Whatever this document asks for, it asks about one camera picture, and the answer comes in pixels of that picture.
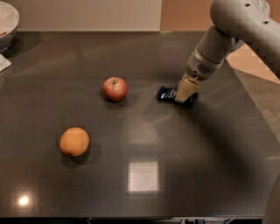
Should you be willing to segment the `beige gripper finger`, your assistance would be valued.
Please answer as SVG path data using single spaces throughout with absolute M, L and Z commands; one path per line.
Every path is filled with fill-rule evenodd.
M 178 89 L 180 89 L 180 86 L 184 83 L 184 81 L 185 81 L 186 79 L 189 79 L 189 78 L 190 78 L 190 75 L 189 75 L 187 72 L 185 72 L 184 75 L 182 76 L 181 81 L 180 81 L 179 84 L 178 84 Z
M 196 79 L 184 78 L 178 86 L 178 91 L 175 96 L 175 101 L 179 103 L 184 103 L 199 88 L 200 85 Z

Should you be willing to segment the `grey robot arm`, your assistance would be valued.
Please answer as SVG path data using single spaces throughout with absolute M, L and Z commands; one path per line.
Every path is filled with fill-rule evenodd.
M 213 0 L 210 17 L 213 25 L 193 50 L 178 84 L 178 103 L 186 102 L 244 44 L 274 75 L 280 74 L 280 23 L 270 18 L 265 0 Z

